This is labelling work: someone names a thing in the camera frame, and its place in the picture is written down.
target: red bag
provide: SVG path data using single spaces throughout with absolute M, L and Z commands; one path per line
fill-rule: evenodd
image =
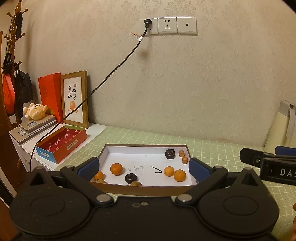
M 47 114 L 54 115 L 58 122 L 63 119 L 61 73 L 38 79 L 41 102 L 48 106 Z
M 15 113 L 15 90 L 13 88 L 10 74 L 3 73 L 3 97 L 4 108 L 8 116 Z

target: black power cable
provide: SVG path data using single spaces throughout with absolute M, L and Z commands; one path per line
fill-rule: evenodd
M 69 114 L 67 114 L 58 124 L 55 125 L 54 128 L 52 128 L 50 130 L 50 132 L 48 132 L 47 134 L 45 134 L 43 137 L 40 138 L 40 140 L 37 142 L 39 143 L 40 141 L 43 140 L 44 137 L 46 137 L 47 135 L 49 135 L 55 128 L 58 127 L 59 124 L 61 124 L 69 115 L 71 115 L 73 112 L 75 112 L 76 110 L 79 109 L 80 106 L 82 106 L 82 104 L 98 89 L 100 88 L 105 82 L 106 80 L 133 54 L 133 52 L 136 50 L 136 48 L 140 45 L 142 39 L 144 38 L 146 32 L 147 32 L 147 29 L 149 28 L 149 25 L 152 23 L 151 19 L 145 19 L 144 20 L 144 23 L 145 23 L 145 32 L 142 36 L 141 39 L 139 39 L 139 43 L 135 46 L 135 48 L 128 54 L 128 56 L 114 69 L 112 70 L 112 72 L 110 74 L 108 74 L 108 76 L 103 80 L 102 83 L 100 83 L 82 102 L 79 106 L 77 106 L 74 110 L 72 110 Z M 35 146 L 33 148 L 33 151 L 32 151 L 32 154 L 31 154 L 31 158 L 30 158 L 30 172 L 31 172 L 31 168 L 32 168 L 32 158 L 33 158 L 33 155 L 34 155 L 34 150 L 35 150 Z

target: green grid mat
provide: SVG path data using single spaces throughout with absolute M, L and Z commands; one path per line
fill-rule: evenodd
M 60 164 L 56 170 L 60 170 L 66 165 L 77 166 L 93 156 L 99 156 L 105 144 L 186 144 L 192 157 L 196 157 L 212 167 L 216 165 L 223 166 L 230 172 L 240 172 L 244 167 L 250 167 L 250 165 L 240 161 L 239 152 L 242 148 L 246 147 L 263 151 L 262 147 L 170 136 L 107 126 L 97 137 Z M 253 169 L 259 174 L 258 168 L 253 167 Z M 292 228 L 293 218 L 296 215 L 296 212 L 292 209 L 292 205 L 296 202 L 296 186 L 267 181 L 263 182 L 279 206 L 280 217 L 275 225 L 273 234 L 280 237 Z

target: electrical outlet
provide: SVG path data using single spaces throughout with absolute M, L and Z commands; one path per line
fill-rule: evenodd
M 176 34 L 177 31 L 177 18 L 164 17 L 158 18 L 158 33 L 159 34 Z
M 179 34 L 197 34 L 196 18 L 177 17 Z
M 145 36 L 158 34 L 158 20 L 157 20 L 157 18 L 145 18 L 145 19 L 151 19 L 151 22 L 152 22 L 149 25 L 149 28 L 147 29 Z M 143 34 L 146 30 L 145 23 L 144 23 L 145 19 L 141 19 L 141 25 L 140 25 L 141 34 Z

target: plush toy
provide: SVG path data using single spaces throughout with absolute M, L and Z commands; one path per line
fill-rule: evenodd
M 24 112 L 26 119 L 40 120 L 44 117 L 47 109 L 47 105 L 43 106 L 41 104 L 31 103 L 29 108 L 24 107 L 22 111 Z

